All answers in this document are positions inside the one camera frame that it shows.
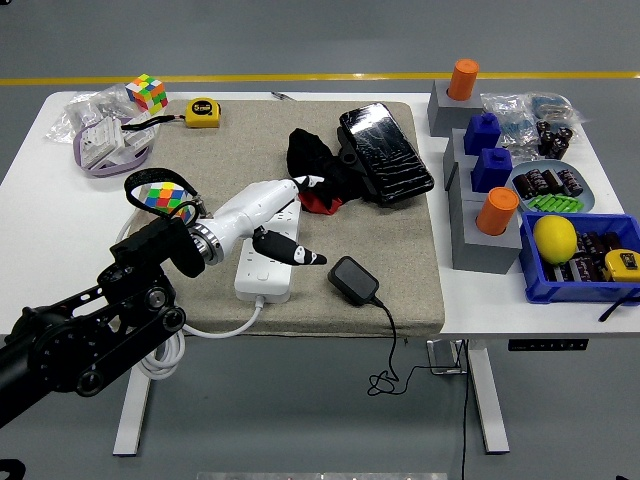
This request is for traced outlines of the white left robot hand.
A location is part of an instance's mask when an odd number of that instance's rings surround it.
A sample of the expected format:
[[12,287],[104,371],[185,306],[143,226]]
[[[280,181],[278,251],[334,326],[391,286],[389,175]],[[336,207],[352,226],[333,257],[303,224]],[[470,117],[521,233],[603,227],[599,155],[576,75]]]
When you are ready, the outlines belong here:
[[291,266],[325,265],[327,258],[289,237],[268,230],[265,224],[297,199],[300,192],[323,182],[320,176],[252,183],[220,207],[211,218],[190,228],[194,243],[209,265],[222,262],[240,239],[250,238],[254,250]]

